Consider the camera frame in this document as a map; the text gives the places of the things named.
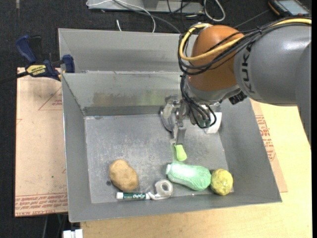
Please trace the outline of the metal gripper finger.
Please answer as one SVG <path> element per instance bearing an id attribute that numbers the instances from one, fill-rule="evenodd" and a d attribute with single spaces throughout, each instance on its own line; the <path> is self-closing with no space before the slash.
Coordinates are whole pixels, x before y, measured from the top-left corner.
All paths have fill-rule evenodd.
<path id="1" fill-rule="evenodd" d="M 178 122 L 176 127 L 176 145 L 182 145 L 184 143 L 186 127 L 182 122 Z"/>
<path id="2" fill-rule="evenodd" d="M 164 128 L 171 135 L 170 143 L 175 143 L 175 139 L 174 139 L 174 122 L 173 122 L 171 116 L 169 116 L 168 118 L 165 118 L 165 116 L 163 114 L 163 111 L 164 111 L 164 107 L 161 107 L 160 110 L 159 110 L 160 120 L 161 120 Z"/>

